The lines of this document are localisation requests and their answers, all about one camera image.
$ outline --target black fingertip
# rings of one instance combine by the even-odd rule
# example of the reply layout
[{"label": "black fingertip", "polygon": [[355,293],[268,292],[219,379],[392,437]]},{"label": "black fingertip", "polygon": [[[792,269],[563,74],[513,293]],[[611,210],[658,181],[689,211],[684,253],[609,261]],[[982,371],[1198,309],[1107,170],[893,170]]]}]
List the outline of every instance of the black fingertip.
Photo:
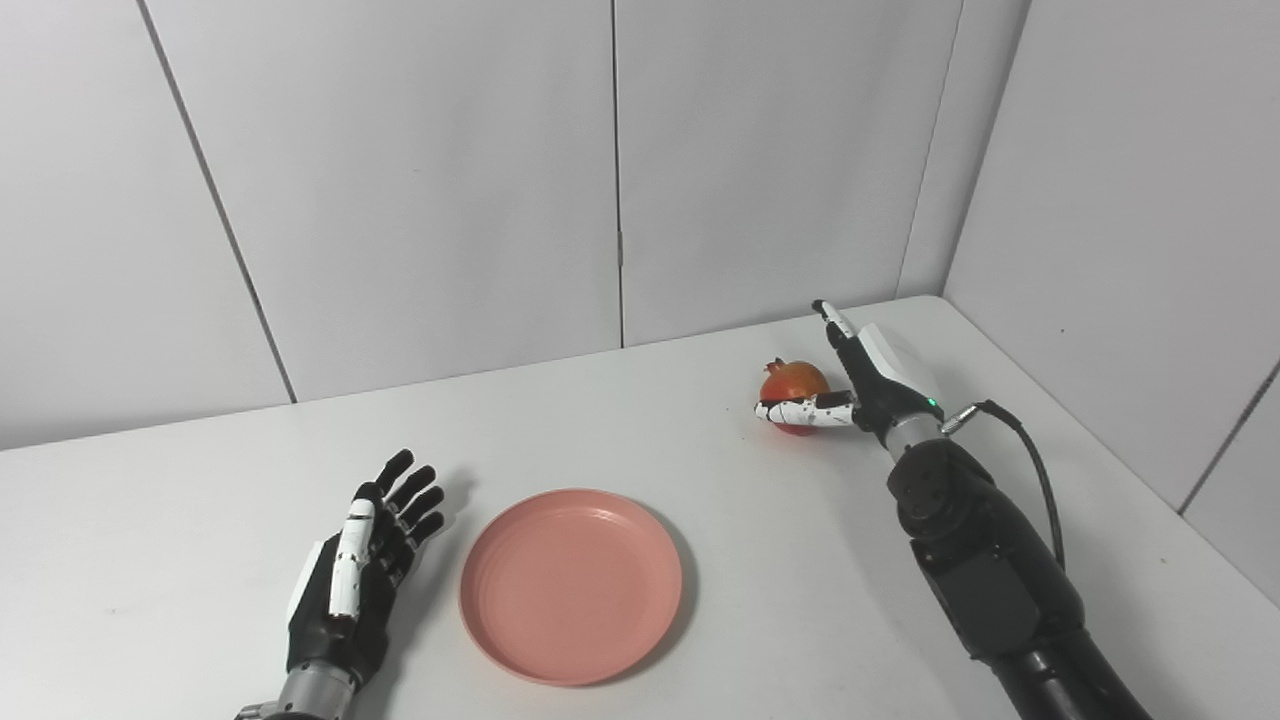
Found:
[{"label": "black fingertip", "polygon": [[444,488],[442,488],[440,486],[431,486],[426,488],[426,492],[417,496],[413,500],[413,502],[411,502],[410,506],[406,507],[403,512],[401,512],[401,523],[404,523],[406,527],[413,525],[415,523],[422,519],[422,515],[426,515],[428,512],[434,510],[435,506],[439,505],[443,500],[444,500]]},{"label": "black fingertip", "polygon": [[378,479],[374,482],[378,483],[378,487],[385,495],[396,484],[396,478],[403,475],[404,470],[408,470],[411,466],[413,466],[413,454],[406,447],[387,461],[383,471],[378,474]]},{"label": "black fingertip", "polygon": [[431,512],[422,521],[413,525],[413,529],[408,532],[408,539],[415,544],[422,544],[426,538],[431,537],[433,533],[444,527],[444,515],[440,512]]},{"label": "black fingertip", "polygon": [[435,468],[422,465],[417,470],[413,470],[413,473],[406,478],[406,482],[411,479],[421,479],[424,486],[431,484],[435,480]]}]

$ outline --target cable connector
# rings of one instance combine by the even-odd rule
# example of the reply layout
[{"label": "cable connector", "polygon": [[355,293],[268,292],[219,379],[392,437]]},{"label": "cable connector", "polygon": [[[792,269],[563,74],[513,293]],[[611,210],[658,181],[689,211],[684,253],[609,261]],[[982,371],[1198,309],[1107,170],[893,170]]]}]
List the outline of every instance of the cable connector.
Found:
[{"label": "cable connector", "polygon": [[951,433],[954,433],[954,432],[959,430],[960,428],[963,428],[965,425],[965,423],[968,423],[970,419],[973,419],[973,416],[977,415],[977,414],[978,414],[978,404],[974,402],[974,404],[969,405],[968,407],[965,407],[964,410],[960,410],[955,415],[951,415],[950,418],[947,418],[942,423],[942,427],[940,428],[940,430],[942,432],[943,436],[951,436]]}]

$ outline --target black robotic finger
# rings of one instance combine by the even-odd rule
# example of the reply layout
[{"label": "black robotic finger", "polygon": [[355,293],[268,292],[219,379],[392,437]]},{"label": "black robotic finger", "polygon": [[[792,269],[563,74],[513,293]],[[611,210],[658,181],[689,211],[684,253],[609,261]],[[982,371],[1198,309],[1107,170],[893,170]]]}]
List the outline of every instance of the black robotic finger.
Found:
[{"label": "black robotic finger", "polygon": [[412,528],[424,515],[435,510],[438,505],[444,500],[444,488],[440,486],[431,486],[426,488],[426,492],[413,498],[413,502],[401,512],[399,521],[402,528]]},{"label": "black robotic finger", "polygon": [[369,538],[369,553],[378,555],[388,542],[393,539],[403,542],[403,538],[404,530],[401,529],[396,514],[389,507],[383,506],[374,519],[374,534]]},{"label": "black robotic finger", "polygon": [[392,582],[399,584],[399,582],[408,574],[410,569],[413,566],[413,557],[417,556],[417,548],[426,542],[426,538],[431,537],[431,533],[439,530],[444,527],[444,515],[440,512],[431,512],[426,518],[413,525],[410,530],[404,542],[394,543],[392,547],[387,547],[379,553],[379,562],[387,569],[387,574],[392,578]]},{"label": "black robotic finger", "polygon": [[404,483],[396,488],[396,492],[387,498],[387,505],[394,511],[399,512],[408,502],[413,500],[413,496],[422,492],[422,488],[431,484],[435,480],[435,468],[430,465],[422,465],[417,470],[404,478]]},{"label": "black robotic finger", "polygon": [[431,512],[422,521],[413,525],[413,529],[408,532],[408,541],[415,548],[420,547],[426,538],[431,537],[431,533],[439,530],[444,527],[444,515],[440,512]]},{"label": "black robotic finger", "polygon": [[387,495],[392,491],[392,486],[396,484],[396,478],[403,475],[404,470],[412,466],[413,454],[406,447],[387,461],[387,466],[383,468],[383,471],[378,474],[378,479],[374,482],[378,483],[378,488],[383,491],[383,495]]}]

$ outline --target black cable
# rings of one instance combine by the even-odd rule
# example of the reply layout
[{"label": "black cable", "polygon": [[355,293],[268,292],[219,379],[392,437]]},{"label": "black cable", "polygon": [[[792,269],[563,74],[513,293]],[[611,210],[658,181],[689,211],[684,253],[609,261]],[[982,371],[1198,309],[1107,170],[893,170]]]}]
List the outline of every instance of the black cable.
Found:
[{"label": "black cable", "polygon": [[995,400],[983,400],[975,404],[975,407],[1012,428],[1018,433],[1018,437],[1023,439],[1023,445],[1027,446],[1027,452],[1032,456],[1032,464],[1036,465],[1036,477],[1041,482],[1041,492],[1044,493],[1044,510],[1048,511],[1048,532],[1053,542],[1053,557],[1057,560],[1059,566],[1065,570],[1066,552],[1062,548],[1062,525],[1057,519],[1057,501],[1053,500],[1053,486],[1048,483],[1048,470],[1039,456],[1039,450],[1036,448],[1036,442],[1032,441],[1032,436],[1027,434],[1021,420],[996,404]]}]

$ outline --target white fingertip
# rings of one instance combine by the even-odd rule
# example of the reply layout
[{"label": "white fingertip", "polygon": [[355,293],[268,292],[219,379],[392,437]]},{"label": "white fingertip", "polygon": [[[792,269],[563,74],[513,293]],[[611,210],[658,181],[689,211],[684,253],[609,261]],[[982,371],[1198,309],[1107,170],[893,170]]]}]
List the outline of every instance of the white fingertip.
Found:
[{"label": "white fingertip", "polygon": [[329,583],[329,615],[360,616],[360,573],[369,562],[369,538],[374,534],[374,503],[356,500],[347,512],[347,521],[338,537]]},{"label": "white fingertip", "polygon": [[780,425],[842,428],[854,424],[854,404],[818,407],[815,398],[804,397],[782,402],[755,405],[755,416]]},{"label": "white fingertip", "polygon": [[854,327],[849,324],[849,320],[840,314],[840,310],[836,310],[836,306],[826,300],[822,301],[822,314],[827,318],[827,322],[840,328],[840,332],[844,333],[845,337],[851,338],[858,336],[858,333],[854,332]]}]

